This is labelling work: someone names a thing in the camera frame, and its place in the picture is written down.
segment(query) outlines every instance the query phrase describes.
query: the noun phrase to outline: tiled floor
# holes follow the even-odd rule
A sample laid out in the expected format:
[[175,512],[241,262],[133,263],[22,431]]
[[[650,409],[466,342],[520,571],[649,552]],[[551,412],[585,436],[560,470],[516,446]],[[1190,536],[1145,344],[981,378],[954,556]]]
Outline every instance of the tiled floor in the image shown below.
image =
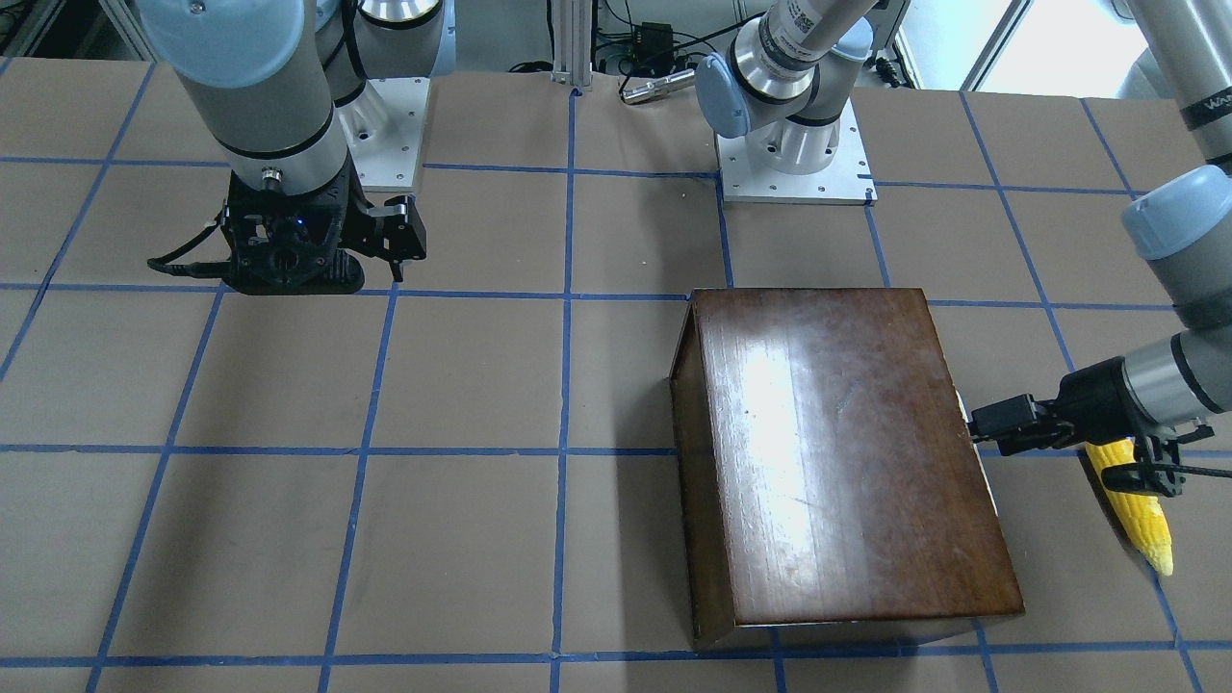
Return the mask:
[[880,202],[754,207],[687,95],[614,88],[441,80],[429,260],[250,298],[142,268],[225,180],[168,73],[0,63],[0,691],[1228,689],[1226,488],[1167,503],[1157,581],[1072,451],[986,455],[1026,617],[687,651],[685,295],[923,286],[970,406],[1052,396],[1177,327],[1115,224],[1199,163],[1170,107],[860,92]]

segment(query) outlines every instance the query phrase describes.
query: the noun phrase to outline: glossy wooden surface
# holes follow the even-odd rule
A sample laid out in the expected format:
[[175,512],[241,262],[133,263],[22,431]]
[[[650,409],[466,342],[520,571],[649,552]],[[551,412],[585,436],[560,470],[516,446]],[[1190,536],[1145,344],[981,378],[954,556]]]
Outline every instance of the glossy wooden surface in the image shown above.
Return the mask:
[[1023,610],[920,291],[697,291],[673,393],[699,645]]

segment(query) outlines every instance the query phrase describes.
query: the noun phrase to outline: corn cob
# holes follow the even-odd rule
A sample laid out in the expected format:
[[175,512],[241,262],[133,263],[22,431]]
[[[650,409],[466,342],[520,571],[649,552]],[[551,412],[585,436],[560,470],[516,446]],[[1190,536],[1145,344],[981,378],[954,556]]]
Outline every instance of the corn cob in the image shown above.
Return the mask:
[[[1098,477],[1105,469],[1133,461],[1133,441],[1117,440],[1108,445],[1087,444],[1087,456]],[[1137,493],[1117,493],[1104,488],[1108,502],[1112,506],[1116,518],[1125,528],[1130,544],[1142,552],[1163,576],[1172,575],[1172,533],[1168,531],[1168,519],[1154,496]]]

